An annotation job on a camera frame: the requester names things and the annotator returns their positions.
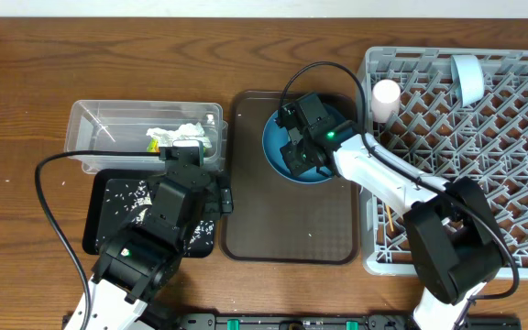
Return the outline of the dark blue plate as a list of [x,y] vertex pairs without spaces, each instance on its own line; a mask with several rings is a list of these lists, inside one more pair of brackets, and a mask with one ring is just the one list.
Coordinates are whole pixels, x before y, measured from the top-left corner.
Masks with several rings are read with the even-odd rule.
[[[333,106],[326,103],[321,103],[326,113],[330,115],[334,120],[335,124],[342,124],[346,121],[346,118]],[[303,184],[317,184],[327,182],[334,177],[333,172],[328,167],[317,168],[313,165],[307,171],[295,176],[291,173],[287,167],[284,158],[281,153],[281,148],[285,145],[292,145],[292,141],[289,137],[286,129],[280,128],[276,124],[278,112],[274,113],[267,121],[263,134],[262,134],[262,147],[264,150],[265,157],[269,162],[269,165],[283,178],[297,183]],[[308,137],[305,141],[309,147],[317,147],[319,151],[323,151],[321,142],[315,142],[313,137]]]

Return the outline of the rice grains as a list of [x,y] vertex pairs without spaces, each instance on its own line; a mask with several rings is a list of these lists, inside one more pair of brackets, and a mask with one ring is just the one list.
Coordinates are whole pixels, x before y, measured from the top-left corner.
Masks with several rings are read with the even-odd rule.
[[[136,179],[110,180],[104,189],[98,233],[105,236],[123,223],[135,207],[152,204],[147,183]],[[202,220],[195,228],[189,248],[193,253],[214,247],[215,222]]]

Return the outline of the pandan snack wrapper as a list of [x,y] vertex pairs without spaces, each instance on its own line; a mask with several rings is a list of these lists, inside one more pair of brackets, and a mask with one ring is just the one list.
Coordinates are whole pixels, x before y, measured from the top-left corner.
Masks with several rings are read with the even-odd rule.
[[203,137],[176,137],[175,139],[153,138],[148,144],[147,151],[158,152],[160,147],[192,147],[195,145],[201,145],[204,151],[207,151],[213,146],[212,142],[208,138]]

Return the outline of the white tissue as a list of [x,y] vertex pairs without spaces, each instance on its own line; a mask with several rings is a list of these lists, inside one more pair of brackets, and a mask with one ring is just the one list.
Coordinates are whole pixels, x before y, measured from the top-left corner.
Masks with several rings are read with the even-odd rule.
[[197,122],[196,124],[183,124],[175,130],[166,130],[163,128],[149,128],[146,135],[153,138],[210,138],[205,134],[202,125]]

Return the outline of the pink cup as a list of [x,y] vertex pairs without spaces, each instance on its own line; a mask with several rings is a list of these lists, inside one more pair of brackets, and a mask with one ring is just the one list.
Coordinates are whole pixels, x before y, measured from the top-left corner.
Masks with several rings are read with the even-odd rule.
[[400,104],[401,88],[394,80],[380,80],[373,86],[370,110],[375,122],[386,123],[399,112]]

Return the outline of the wooden chopstick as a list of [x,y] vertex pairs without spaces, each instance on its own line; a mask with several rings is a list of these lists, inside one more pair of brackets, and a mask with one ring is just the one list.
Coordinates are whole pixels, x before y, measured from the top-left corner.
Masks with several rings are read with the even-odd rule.
[[394,225],[393,225],[393,220],[392,220],[392,215],[391,215],[391,209],[388,205],[385,205],[385,212],[387,215],[390,231],[394,232]]

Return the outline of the light blue bowl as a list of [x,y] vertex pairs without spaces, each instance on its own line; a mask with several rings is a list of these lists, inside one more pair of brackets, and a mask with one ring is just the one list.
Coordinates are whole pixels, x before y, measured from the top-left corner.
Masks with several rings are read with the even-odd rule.
[[457,83],[456,95],[462,107],[481,100],[485,93],[484,74],[475,55],[451,57],[452,80]]

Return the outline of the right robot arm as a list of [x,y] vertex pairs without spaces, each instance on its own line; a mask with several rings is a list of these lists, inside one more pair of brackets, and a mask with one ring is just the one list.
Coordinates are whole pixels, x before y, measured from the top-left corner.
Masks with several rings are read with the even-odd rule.
[[458,329],[478,293],[507,262],[507,249],[476,181],[448,181],[386,150],[351,120],[340,121],[316,93],[279,107],[280,148],[294,176],[315,169],[370,191],[403,220],[424,286],[412,319],[421,329]]

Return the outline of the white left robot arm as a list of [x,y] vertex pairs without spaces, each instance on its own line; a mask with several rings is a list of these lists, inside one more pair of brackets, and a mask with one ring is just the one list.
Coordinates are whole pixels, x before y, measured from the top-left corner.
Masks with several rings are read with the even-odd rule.
[[69,329],[128,329],[172,278],[196,227],[233,211],[227,178],[204,168],[199,140],[159,150],[165,169],[145,179],[149,203],[134,207],[99,248]]

